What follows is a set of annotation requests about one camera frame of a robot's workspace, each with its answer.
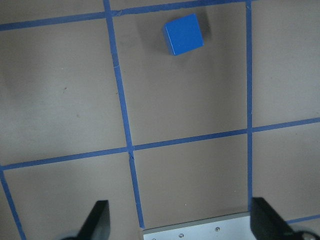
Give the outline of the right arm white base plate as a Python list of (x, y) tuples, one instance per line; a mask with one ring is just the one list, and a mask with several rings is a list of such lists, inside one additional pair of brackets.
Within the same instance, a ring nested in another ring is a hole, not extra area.
[(242, 212), (143, 231), (144, 240), (254, 240), (250, 213)]

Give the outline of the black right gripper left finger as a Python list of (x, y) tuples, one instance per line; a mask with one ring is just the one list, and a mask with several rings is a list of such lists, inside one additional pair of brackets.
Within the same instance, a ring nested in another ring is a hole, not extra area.
[(108, 240), (111, 233), (110, 207), (108, 200), (98, 200), (82, 227), (77, 240)]

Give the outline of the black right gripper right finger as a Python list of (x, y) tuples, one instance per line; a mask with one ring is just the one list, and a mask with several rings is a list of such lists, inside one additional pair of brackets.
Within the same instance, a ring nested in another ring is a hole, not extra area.
[(263, 197), (253, 197), (250, 230), (257, 240), (297, 240), (294, 230)]

